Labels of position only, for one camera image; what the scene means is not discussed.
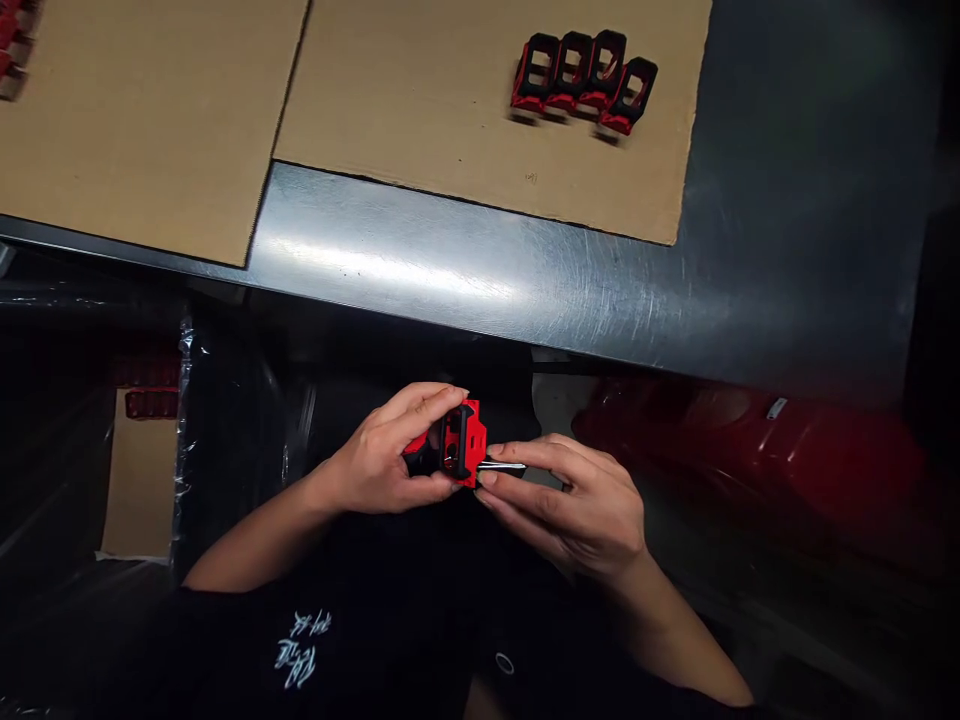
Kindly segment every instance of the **finger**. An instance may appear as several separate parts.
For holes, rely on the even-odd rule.
[[[384,431],[396,451],[401,452],[411,440],[420,437],[430,426],[444,415],[459,406],[466,398],[466,392],[453,385],[445,386],[440,392],[422,399],[396,420],[384,426]]]
[[[626,472],[623,465],[617,462],[617,459],[610,453],[605,453],[602,450],[588,447],[587,445],[584,445],[583,443],[578,442],[571,437],[567,437],[566,435],[561,435],[560,433],[550,433],[549,435],[544,435],[543,437],[539,437],[531,442],[552,442],[556,443],[557,445],[564,445],[574,452],[580,453],[602,470],[617,474],[623,474]]]
[[[446,500],[462,486],[450,478],[434,473],[431,477],[417,475],[397,480],[395,496],[400,510],[432,505]]]
[[[561,562],[566,560],[560,538],[543,525],[493,493],[480,489],[475,494],[477,500],[485,505],[507,530],[545,555]]]
[[[576,498],[506,473],[485,470],[480,473],[479,479],[483,489],[491,495],[543,520],[561,533],[583,534],[585,528]]]
[[[393,420],[403,415],[411,406],[423,402],[443,390],[453,388],[450,383],[412,383],[398,392],[380,408],[380,417],[384,421]]]
[[[559,443],[509,442],[502,447],[492,445],[487,452],[494,460],[549,470],[574,487],[596,485],[602,481],[603,475],[609,474],[579,452]]]

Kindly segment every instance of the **cardboard box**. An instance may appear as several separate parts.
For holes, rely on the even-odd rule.
[[[676,241],[710,0],[315,2],[275,157],[657,243]],[[617,146],[509,119],[535,32],[627,36],[659,65]]]
[[[306,0],[55,0],[0,213],[243,265]]]

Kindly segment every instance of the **black shirt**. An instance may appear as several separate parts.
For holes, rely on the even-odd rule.
[[[475,674],[512,717],[752,712],[640,669],[597,608],[462,491],[343,517],[253,592],[178,590],[83,716],[459,720]]]

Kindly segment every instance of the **right hand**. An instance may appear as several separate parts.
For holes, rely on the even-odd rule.
[[[507,529],[561,565],[616,581],[646,553],[643,500],[612,455],[564,435],[491,445],[499,462],[549,470],[564,491],[506,473],[480,473],[477,499]]]

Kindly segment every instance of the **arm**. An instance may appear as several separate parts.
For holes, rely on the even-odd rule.
[[[192,590],[242,593],[289,572],[344,512],[403,512],[444,500],[459,488],[441,474],[413,477],[401,453],[467,393],[415,383],[374,410],[328,461],[254,510],[197,561]]]
[[[648,552],[643,501],[612,456],[562,435],[488,451],[494,460],[549,470],[564,483],[561,492],[482,473],[477,498],[519,537],[609,591],[630,618],[630,650],[641,667],[726,705],[753,703],[736,667]]]

